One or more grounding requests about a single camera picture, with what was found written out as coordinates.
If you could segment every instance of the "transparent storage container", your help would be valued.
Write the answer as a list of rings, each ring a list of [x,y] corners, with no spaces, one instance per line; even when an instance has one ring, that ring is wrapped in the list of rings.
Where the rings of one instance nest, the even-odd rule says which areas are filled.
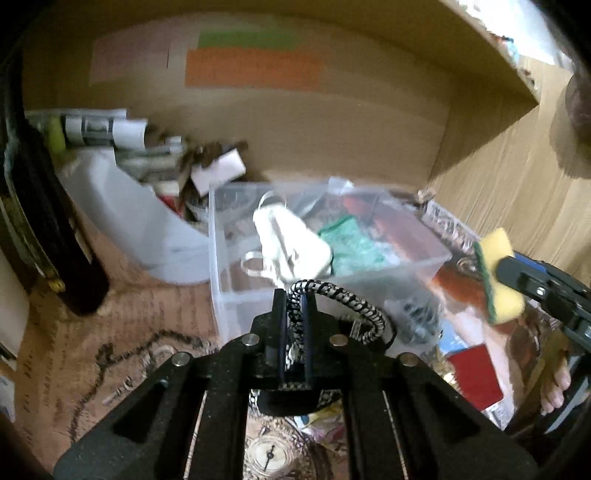
[[[246,253],[261,250],[252,214],[270,191],[285,199],[289,210],[314,232],[344,215],[356,218],[384,253],[387,265],[326,279],[378,308],[384,307],[385,300],[405,299],[425,289],[425,283],[451,258],[432,231],[383,189],[333,180],[323,184],[236,182],[218,187],[209,195],[209,257],[213,312],[222,344],[248,333],[252,319],[271,310],[273,282],[246,275],[240,265]],[[336,315],[351,313],[329,299],[319,298],[319,308]]]

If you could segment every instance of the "yellow sponge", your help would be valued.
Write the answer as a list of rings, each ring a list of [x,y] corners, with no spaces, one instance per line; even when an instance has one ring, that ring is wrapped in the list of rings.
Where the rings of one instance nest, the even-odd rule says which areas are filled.
[[[488,322],[495,325],[508,322],[523,313],[523,295],[496,279],[496,266],[501,258],[514,257],[505,229],[498,228],[474,245],[478,267],[485,283]]]

